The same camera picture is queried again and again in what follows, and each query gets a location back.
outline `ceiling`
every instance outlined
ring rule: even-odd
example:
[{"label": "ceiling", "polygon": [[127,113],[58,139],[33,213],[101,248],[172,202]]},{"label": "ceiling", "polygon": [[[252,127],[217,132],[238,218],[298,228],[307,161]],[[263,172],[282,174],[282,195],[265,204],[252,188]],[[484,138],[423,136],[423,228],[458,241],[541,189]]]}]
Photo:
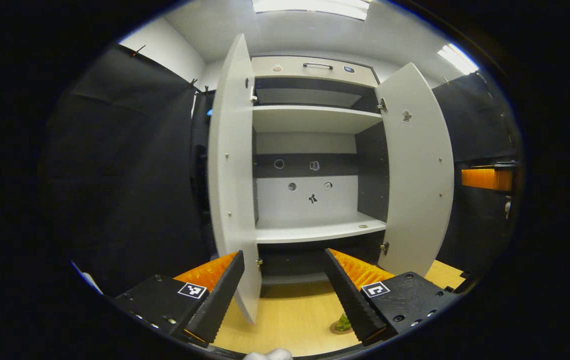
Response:
[{"label": "ceiling", "polygon": [[166,14],[206,63],[223,59],[236,34],[251,55],[269,51],[332,51],[397,66],[413,62],[439,82],[462,75],[436,53],[449,42],[417,16],[373,0],[363,22],[310,11],[256,14],[251,0],[195,0]]}]

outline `black sticker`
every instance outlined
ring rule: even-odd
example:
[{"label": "black sticker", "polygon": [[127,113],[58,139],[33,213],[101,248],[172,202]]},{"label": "black sticker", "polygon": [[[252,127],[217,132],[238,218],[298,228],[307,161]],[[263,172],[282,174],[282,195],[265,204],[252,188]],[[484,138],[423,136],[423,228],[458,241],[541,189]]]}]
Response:
[{"label": "black sticker", "polygon": [[365,294],[367,294],[368,297],[376,297],[389,292],[389,289],[380,281],[364,285],[362,290],[365,290]]},{"label": "black sticker", "polygon": [[194,299],[200,299],[201,296],[205,293],[207,288],[200,286],[189,284],[188,282],[178,291],[178,294],[182,296],[189,296],[193,297]]}]

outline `drawer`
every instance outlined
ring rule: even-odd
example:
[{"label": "drawer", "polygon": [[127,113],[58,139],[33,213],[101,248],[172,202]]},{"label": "drawer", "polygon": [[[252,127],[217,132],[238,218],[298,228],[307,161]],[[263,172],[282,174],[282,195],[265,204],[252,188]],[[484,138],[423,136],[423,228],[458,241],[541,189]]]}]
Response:
[{"label": "drawer", "polygon": [[344,61],[303,56],[256,56],[251,59],[251,64],[256,78],[315,78],[371,88],[378,86],[371,68]]}]

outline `green object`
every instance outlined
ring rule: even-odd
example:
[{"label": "green object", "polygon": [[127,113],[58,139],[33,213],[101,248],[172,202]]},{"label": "green object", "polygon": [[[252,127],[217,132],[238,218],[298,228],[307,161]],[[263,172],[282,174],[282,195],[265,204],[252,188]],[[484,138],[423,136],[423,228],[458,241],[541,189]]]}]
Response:
[{"label": "green object", "polygon": [[350,329],[351,329],[351,324],[349,323],[349,319],[347,318],[347,314],[343,312],[342,316],[340,316],[340,319],[338,320],[338,323],[336,324],[336,330],[347,331]]}]

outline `orange object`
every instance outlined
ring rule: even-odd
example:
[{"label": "orange object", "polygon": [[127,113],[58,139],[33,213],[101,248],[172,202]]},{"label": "orange object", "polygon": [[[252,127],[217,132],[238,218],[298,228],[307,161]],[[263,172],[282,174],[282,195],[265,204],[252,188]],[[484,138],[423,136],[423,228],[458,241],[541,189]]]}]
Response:
[{"label": "orange object", "polygon": [[496,171],[492,168],[463,169],[463,185],[493,191],[511,191],[513,173],[508,170]]},{"label": "orange object", "polygon": [[216,283],[218,283],[218,280],[220,280],[223,272],[225,272],[225,269],[227,269],[237,254],[238,251],[219,257],[218,259],[214,259],[208,263],[195,267],[190,271],[184,272],[173,279],[182,281],[183,283],[206,287],[207,290],[211,292],[214,290],[214,287],[216,286]]},{"label": "orange object", "polygon": [[381,268],[378,268],[374,265],[368,264],[360,259],[356,259],[353,256],[347,255],[346,253],[342,253],[340,251],[335,251],[332,248],[329,249],[331,251],[333,257],[338,260],[338,264],[342,267],[342,269],[347,273],[350,280],[358,291],[364,285],[369,285],[372,283],[377,283],[378,281],[387,280],[393,278],[394,275],[384,271]]}]

